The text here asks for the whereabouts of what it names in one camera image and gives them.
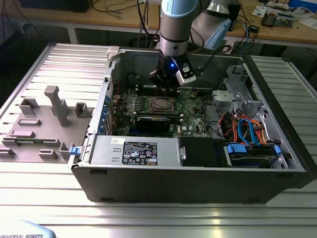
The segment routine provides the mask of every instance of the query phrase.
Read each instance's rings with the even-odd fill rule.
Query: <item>blue drive bracket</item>
[[[281,152],[281,148],[280,148],[278,145],[275,145],[275,146],[274,146],[274,149],[275,149],[275,152],[277,153],[277,155],[280,156],[281,153],[282,153],[282,152]]]
[[[229,144],[227,146],[227,150],[228,153],[246,153],[247,149],[245,147],[245,145],[241,145],[241,144]]]
[[[69,149],[69,154],[70,155],[77,156],[77,155],[81,155],[81,153],[82,153],[82,146],[71,147]]]

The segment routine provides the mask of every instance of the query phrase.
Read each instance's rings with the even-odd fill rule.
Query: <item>electronic equipment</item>
[[[216,56],[197,81],[166,97],[144,70],[157,51],[108,52],[88,138],[68,163],[91,201],[265,203],[315,179],[257,58]],[[188,59],[202,65],[209,57]]]
[[[231,25],[228,31],[232,31],[241,9],[241,3],[238,0],[231,0],[228,5],[228,9],[230,12],[229,19],[231,20]]]
[[[284,26],[291,27],[295,22],[295,18],[286,12],[280,12],[274,9],[268,9],[261,20],[262,26]]]
[[[0,160],[69,159],[94,202],[265,203],[315,180],[317,165],[264,78],[278,74],[272,59],[186,54],[191,28],[216,47],[231,24],[228,2],[163,0],[160,51],[100,47],[93,113],[68,107],[53,85],[44,91],[53,107],[24,98]],[[76,63],[77,76],[87,72]]]
[[[86,12],[93,0],[20,0],[22,7]]]
[[[305,7],[312,12],[317,12],[317,2],[311,0],[290,0],[288,2],[290,7]]]

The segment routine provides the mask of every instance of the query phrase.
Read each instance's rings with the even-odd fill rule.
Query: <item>black cable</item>
[[[14,4],[15,8],[18,10],[18,12],[21,14],[21,16],[23,16],[23,18],[24,18],[32,27],[34,27],[34,30],[40,35],[40,37],[41,37],[46,43],[48,43],[48,41],[45,39],[45,37],[38,31],[38,29],[36,29],[36,27],[29,21],[29,19],[26,18],[26,16],[21,12],[21,10],[20,10],[19,7],[17,6],[15,0],[13,0],[13,4]]]
[[[273,2],[273,5],[275,6],[275,8],[277,8],[277,9],[280,9],[280,10],[286,10],[286,9],[284,9],[283,7],[284,7],[284,5],[286,4],[286,0],[284,0],[284,3],[283,3],[283,5],[282,6],[277,6],[277,5],[275,5],[275,2],[274,2],[274,0],[272,1]]]
[[[146,15],[147,5],[148,5],[148,4],[149,4],[149,3],[147,2],[146,5],[145,5],[145,7],[144,7],[144,11],[143,11],[143,15],[142,15],[142,20],[143,20],[143,22],[145,22],[145,15]],[[140,27],[140,32],[139,32],[138,43],[137,43],[137,46],[138,46],[138,47],[139,47],[139,42],[140,42],[141,33],[142,33],[142,31],[143,31],[143,27],[142,27],[141,25],[140,25],[139,27]]]
[[[127,2],[128,0],[125,0],[124,2],[122,3],[115,3],[115,4],[110,4],[109,6],[106,5],[106,0],[104,0],[104,6],[105,6],[105,11],[111,11],[109,9],[110,6],[114,6],[114,5],[123,5]],[[120,11],[116,11],[116,12],[106,12],[106,14],[110,15],[110,16],[113,16],[113,17],[116,17],[118,19],[122,19],[122,16],[120,16],[121,12]]]
[[[117,9],[117,10],[113,10],[113,11],[104,11],[104,10],[100,10],[100,9],[95,8],[95,4],[96,4],[97,2],[99,2],[99,1],[100,1],[100,0],[97,0],[97,1],[95,1],[95,2],[92,4],[92,8],[93,8],[94,10],[96,10],[96,11],[99,11],[99,12],[117,12],[117,11],[123,11],[123,10],[125,10],[125,9],[128,9],[128,8],[137,6],[137,5],[132,5],[132,6],[127,6],[127,7],[125,7],[125,8]]]
[[[307,49],[310,50],[310,51],[312,51],[312,52],[314,52],[315,54],[317,54],[317,52],[314,51],[314,50],[312,50],[311,48],[307,48]]]
[[[206,107],[207,107],[208,101],[209,101],[209,99],[210,99],[211,96],[212,96],[212,94],[210,94],[210,95],[208,96],[207,101],[206,101],[206,104],[205,104],[205,106],[204,106],[204,111],[203,111],[204,120],[205,120],[205,122],[206,122],[206,124],[207,124],[207,126],[208,126],[208,128],[209,128],[210,130],[212,130],[214,133],[216,133],[216,135],[219,136],[220,138],[225,139],[219,132],[217,132],[215,129],[213,129],[213,128],[209,125],[209,123],[207,122],[207,119],[206,119]]]
[[[313,53],[312,53],[312,52],[314,52],[315,54],[317,54],[317,52],[313,51],[313,50],[310,49],[310,48],[305,48],[305,49],[306,49],[306,51],[307,51],[312,57],[314,57],[314,58],[317,59],[317,56],[314,56]]]
[[[317,69],[317,59],[314,61],[314,63],[312,64],[311,68],[309,69],[308,73],[307,73],[307,78],[308,81],[312,78],[312,76],[315,74]]]
[[[137,1],[137,7],[138,7],[138,14],[139,14],[139,17],[140,17],[140,21],[141,21],[143,30],[144,30],[145,33],[148,35],[148,37],[152,38],[151,35],[149,34],[149,32],[147,31],[147,29],[145,28],[145,24],[144,24],[144,21],[143,21],[143,18],[142,18],[142,14],[141,14],[141,9],[140,9],[139,0],[136,0],[136,1]]]
[[[147,27],[149,26],[149,2],[147,1],[146,3],[146,6],[145,6],[145,9],[146,9],[146,25]],[[146,47],[148,47],[148,35],[146,35]]]
[[[247,19],[246,17],[241,16],[241,15],[238,15],[238,16],[243,17],[243,18],[245,19],[245,22],[246,22],[246,26],[247,26],[247,27],[248,27],[248,24],[249,24],[249,26],[251,25],[249,19]]]
[[[193,86],[193,88],[197,88],[197,84],[199,84],[199,83],[206,83],[206,84],[208,84],[208,86],[210,87],[210,88],[208,88],[208,89],[212,89],[212,85],[210,84],[210,82],[208,82],[208,81],[206,81],[206,80],[196,80],[195,81],[195,84],[194,84],[194,86]]]
[[[247,28],[249,28],[249,27],[248,27],[248,23],[249,23],[249,25],[250,25],[250,21],[246,18],[245,13],[244,13],[243,10],[242,10],[242,12],[243,12],[243,15],[244,15],[244,16],[240,16],[240,15],[239,15],[239,16],[245,18],[244,24],[246,25]],[[241,45],[243,39],[247,36],[247,30],[246,30],[246,29],[243,29],[243,31],[244,31],[244,36],[243,36],[242,39],[240,40],[238,46],[236,46],[236,47],[233,49],[233,51],[231,52],[232,54],[233,54],[237,49],[239,50],[239,49],[245,47],[245,45],[248,43],[248,42],[246,41],[246,42],[244,43],[244,45],[240,48],[240,45]]]
[[[208,122],[207,124],[210,124],[210,123],[218,123],[217,120],[211,120],[210,122]]]
[[[12,24],[12,22],[11,22],[9,16],[8,16],[8,14],[7,14],[6,7],[4,8],[4,14],[5,14],[5,17],[6,17],[7,21],[8,21],[8,23],[9,23],[9,25],[10,25],[11,28],[13,29],[13,31],[14,31],[15,33],[17,33],[17,34],[20,36],[20,41],[21,41],[22,45],[26,47],[26,45],[24,44],[24,42],[23,42],[23,40],[22,40],[22,38],[21,38],[23,35],[20,34],[20,33],[14,28],[14,26],[13,26],[13,24]],[[32,49],[34,49],[37,53],[41,53],[41,51],[39,51],[38,49],[36,49],[35,47],[33,47],[33,46],[30,45],[30,44],[29,44],[29,47],[31,47]]]
[[[207,61],[207,63],[205,64],[205,66],[202,68],[201,73],[206,70],[206,68],[208,67],[208,65],[210,64],[210,62],[212,61],[212,59],[214,58],[215,54],[217,54],[220,50],[223,50],[223,48],[226,48],[226,47],[229,48],[229,50],[227,50],[226,52],[229,52],[229,51],[231,50],[231,46],[229,46],[229,45],[221,46],[221,47],[219,47],[218,49],[216,49],[216,50],[213,52],[212,56],[208,59],[208,61]]]
[[[191,29],[196,33],[196,35],[198,35],[199,36],[199,38],[202,40],[202,47],[204,47],[205,46],[205,41],[204,41],[204,39],[203,39],[203,37],[201,36],[201,34],[199,34],[193,27],[191,27]]]
[[[251,54],[251,52],[252,52],[252,50],[253,50],[253,47],[254,47],[254,45],[256,44],[256,39],[257,39],[257,37],[258,37],[258,34],[255,34],[255,33],[253,33],[253,45],[252,45],[252,47],[251,47],[251,49],[250,49],[250,53],[249,54]]]
[[[158,32],[159,32],[159,29],[160,29],[160,6],[158,6],[158,29],[157,29],[157,31],[154,33],[154,37],[152,38],[152,40],[151,40],[151,43],[150,43],[150,48],[152,48],[152,45],[153,45],[153,43],[154,43],[154,38],[155,38],[155,36],[158,34]]]

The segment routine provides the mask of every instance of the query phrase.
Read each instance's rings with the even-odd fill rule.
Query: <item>aluminum work table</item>
[[[57,85],[60,98],[69,106],[80,100],[88,107],[95,107],[108,66],[106,52],[107,47],[98,46],[47,46],[0,110],[1,137],[10,131],[20,114],[18,104],[24,97],[36,98],[39,105],[50,104],[44,95],[47,85]],[[264,58],[254,57],[261,73],[266,74],[268,85],[276,88],[273,93],[276,92],[285,113],[292,117],[296,129],[302,131],[299,136],[307,148],[310,146],[309,152],[315,159],[313,132],[317,122],[312,124],[311,131],[304,130],[301,114],[294,113],[301,102],[292,103],[290,97],[283,97],[295,93],[301,96],[300,100],[310,103],[308,118],[313,123],[312,117],[317,113],[315,95],[303,83],[305,79],[291,75],[295,70],[290,64],[280,62],[280,68],[276,68],[281,58],[270,60],[276,61],[275,69],[265,66],[268,62]],[[282,72],[281,68],[291,77],[286,89],[269,82],[271,74]],[[308,238],[316,237],[317,233],[317,182],[302,189],[289,189],[267,204],[94,203],[87,199],[67,164],[1,162],[0,218],[43,225],[58,238],[298,238],[302,235]]]

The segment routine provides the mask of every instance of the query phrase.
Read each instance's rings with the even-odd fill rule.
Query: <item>power supply label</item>
[[[158,165],[156,142],[124,142],[122,163],[125,165]]]

